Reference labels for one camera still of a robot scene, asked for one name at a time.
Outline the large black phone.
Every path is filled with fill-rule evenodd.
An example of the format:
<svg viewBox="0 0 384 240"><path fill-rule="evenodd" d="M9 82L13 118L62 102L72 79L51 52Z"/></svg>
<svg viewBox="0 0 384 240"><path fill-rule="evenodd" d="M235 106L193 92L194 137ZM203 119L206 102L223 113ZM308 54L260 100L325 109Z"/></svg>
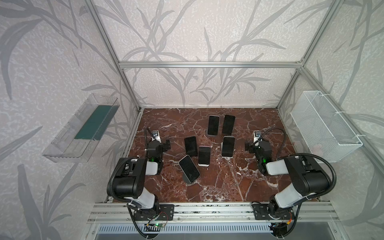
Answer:
<svg viewBox="0 0 384 240"><path fill-rule="evenodd" d="M200 176L200 172L194 164L192 158L189 155L186 155L179 161L179 166L181 167L187 183L194 183Z"/></svg>

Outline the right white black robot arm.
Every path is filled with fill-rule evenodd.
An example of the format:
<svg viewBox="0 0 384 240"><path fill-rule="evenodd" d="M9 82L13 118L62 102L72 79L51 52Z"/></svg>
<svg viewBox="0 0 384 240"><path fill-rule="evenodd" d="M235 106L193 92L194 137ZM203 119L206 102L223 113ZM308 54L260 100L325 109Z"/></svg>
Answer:
<svg viewBox="0 0 384 240"><path fill-rule="evenodd" d="M256 218L280 220L287 217L293 207L326 195L336 186L335 169L317 155L299 153L273 161L271 144L266 141L245 143L245 151L255 155L261 174L288 175L291 179L291 183L273 195L268 204L254 207Z"/></svg>

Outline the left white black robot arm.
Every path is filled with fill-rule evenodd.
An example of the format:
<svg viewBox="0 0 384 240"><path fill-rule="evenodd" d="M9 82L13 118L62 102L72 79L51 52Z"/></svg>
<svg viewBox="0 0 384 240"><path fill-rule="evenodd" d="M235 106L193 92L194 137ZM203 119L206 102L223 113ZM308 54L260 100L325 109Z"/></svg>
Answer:
<svg viewBox="0 0 384 240"><path fill-rule="evenodd" d="M152 140L147 144L144 158L119 159L107 185L108 196L126 202L131 210L157 215L159 200L145 188L145 179L146 176L160 175L164 166L163 153L170 149L169 140L164 143Z"/></svg>

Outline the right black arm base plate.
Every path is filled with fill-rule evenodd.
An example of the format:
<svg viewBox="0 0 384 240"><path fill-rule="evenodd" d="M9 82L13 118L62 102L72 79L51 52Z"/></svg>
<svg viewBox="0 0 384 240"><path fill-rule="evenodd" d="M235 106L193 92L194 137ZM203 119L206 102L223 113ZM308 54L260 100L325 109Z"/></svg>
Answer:
<svg viewBox="0 0 384 240"><path fill-rule="evenodd" d="M293 208L282 209L274 203L262 204L259 202L252 202L251 207L256 220L277 220L289 222L296 218Z"/></svg>

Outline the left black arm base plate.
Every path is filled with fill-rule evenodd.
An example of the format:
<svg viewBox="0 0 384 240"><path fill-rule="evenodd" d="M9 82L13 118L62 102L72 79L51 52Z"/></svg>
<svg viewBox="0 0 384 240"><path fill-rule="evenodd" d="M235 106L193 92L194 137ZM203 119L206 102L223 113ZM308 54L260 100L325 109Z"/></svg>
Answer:
<svg viewBox="0 0 384 240"><path fill-rule="evenodd" d="M172 221L175 213L175 205L173 204L159 204L148 210L134 211L134 219L136 221Z"/></svg>

